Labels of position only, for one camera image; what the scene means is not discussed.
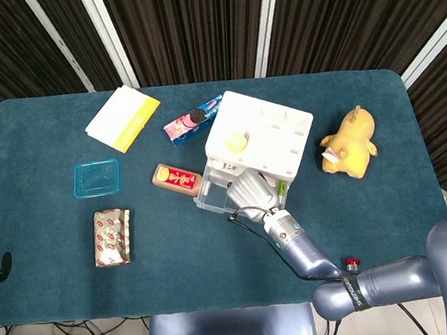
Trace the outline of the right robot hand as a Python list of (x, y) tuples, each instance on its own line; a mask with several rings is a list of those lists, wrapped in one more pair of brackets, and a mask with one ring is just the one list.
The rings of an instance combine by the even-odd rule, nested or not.
[(277, 191), (255, 169), (245, 169), (227, 188), (228, 199), (235, 204), (235, 214), (243, 214), (255, 223), (279, 206)]

